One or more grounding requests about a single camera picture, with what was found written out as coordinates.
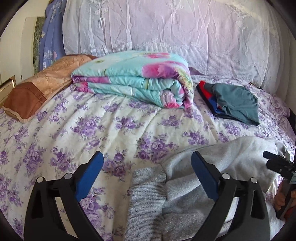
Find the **right hand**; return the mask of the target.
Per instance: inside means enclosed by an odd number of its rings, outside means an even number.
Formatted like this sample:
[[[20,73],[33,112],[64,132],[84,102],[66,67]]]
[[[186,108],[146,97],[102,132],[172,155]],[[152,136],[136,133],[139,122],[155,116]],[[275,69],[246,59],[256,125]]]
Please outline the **right hand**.
[[[280,183],[277,193],[274,197],[274,208],[276,211],[279,211],[282,206],[285,206],[285,195],[282,192],[282,184],[283,181]]]

